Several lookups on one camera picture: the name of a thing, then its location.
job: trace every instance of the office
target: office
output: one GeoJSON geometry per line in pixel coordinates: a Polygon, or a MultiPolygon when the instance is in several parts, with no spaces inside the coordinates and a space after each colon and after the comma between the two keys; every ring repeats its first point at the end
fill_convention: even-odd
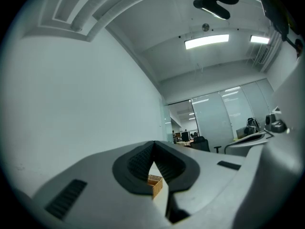
{"type": "MultiPolygon", "coordinates": [[[[200,11],[193,0],[133,6],[107,0],[75,20],[88,1],[30,0],[1,52],[3,168],[30,198],[96,153],[173,142],[172,131],[185,129],[205,136],[210,147],[224,147],[249,117],[263,128],[277,106],[273,93],[302,60],[258,0],[224,4],[228,20],[200,11]],[[229,39],[186,49],[185,41],[217,35],[229,39]],[[184,101],[185,108],[172,105],[184,101]],[[203,109],[215,113],[200,115],[203,109]]],[[[288,37],[303,41],[291,29],[288,37]]]]}

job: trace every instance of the computer monitor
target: computer monitor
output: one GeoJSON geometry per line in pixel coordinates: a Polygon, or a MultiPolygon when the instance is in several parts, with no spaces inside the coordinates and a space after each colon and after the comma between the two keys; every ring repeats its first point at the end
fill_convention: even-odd
{"type": "Polygon", "coordinates": [[[189,133],[188,132],[182,132],[182,141],[187,142],[189,141],[189,133]]]}

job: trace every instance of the small wooden object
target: small wooden object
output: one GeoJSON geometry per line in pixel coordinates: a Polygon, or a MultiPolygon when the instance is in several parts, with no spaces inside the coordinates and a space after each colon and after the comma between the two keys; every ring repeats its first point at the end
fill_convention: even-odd
{"type": "Polygon", "coordinates": [[[163,188],[163,178],[154,175],[148,175],[147,183],[153,187],[152,198],[154,199],[163,188]]]}

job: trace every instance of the desk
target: desk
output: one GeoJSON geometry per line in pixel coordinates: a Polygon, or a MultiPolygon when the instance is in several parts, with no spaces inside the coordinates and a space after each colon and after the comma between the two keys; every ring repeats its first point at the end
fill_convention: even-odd
{"type": "Polygon", "coordinates": [[[177,142],[176,144],[178,144],[180,146],[190,146],[193,141],[194,140],[190,140],[188,142],[177,142]]]}

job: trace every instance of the office chair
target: office chair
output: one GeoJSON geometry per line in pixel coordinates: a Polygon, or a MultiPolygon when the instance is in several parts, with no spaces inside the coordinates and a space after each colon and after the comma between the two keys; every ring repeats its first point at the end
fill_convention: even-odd
{"type": "MultiPolygon", "coordinates": [[[[194,141],[191,143],[191,147],[197,150],[210,152],[209,142],[203,136],[195,137],[194,141]]],[[[219,153],[218,149],[221,148],[221,146],[216,146],[214,148],[216,148],[216,153],[219,153]]]]}

